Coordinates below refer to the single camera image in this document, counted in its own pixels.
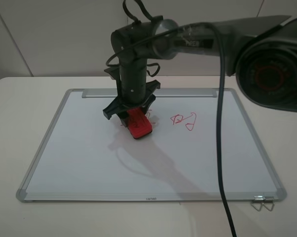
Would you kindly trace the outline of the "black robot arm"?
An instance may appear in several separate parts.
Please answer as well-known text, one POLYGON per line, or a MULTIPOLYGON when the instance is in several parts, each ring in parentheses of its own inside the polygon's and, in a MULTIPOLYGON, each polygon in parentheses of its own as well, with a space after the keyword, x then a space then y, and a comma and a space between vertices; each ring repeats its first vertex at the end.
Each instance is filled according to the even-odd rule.
POLYGON ((253 103, 297 113, 297 19, 277 15, 184 26, 162 16, 147 22, 133 18, 111 35, 114 57, 106 72, 115 80, 117 97, 103 110, 127 124, 127 111, 147 112, 160 88, 148 71, 149 59, 171 60, 179 53, 217 56, 220 73, 235 76, 253 103))

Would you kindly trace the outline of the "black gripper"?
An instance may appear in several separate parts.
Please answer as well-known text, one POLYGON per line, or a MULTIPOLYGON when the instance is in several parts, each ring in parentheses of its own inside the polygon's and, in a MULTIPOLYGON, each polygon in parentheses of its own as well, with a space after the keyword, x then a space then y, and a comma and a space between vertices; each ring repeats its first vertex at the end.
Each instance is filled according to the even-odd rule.
POLYGON ((160 82, 146 82, 146 69, 137 73, 123 67, 110 67, 105 72, 116 82, 117 96, 103 109, 107 119, 118 115, 121 124, 128 127, 128 110, 140 108, 145 116, 150 115, 150 106, 156 99, 153 94, 160 89, 160 82))

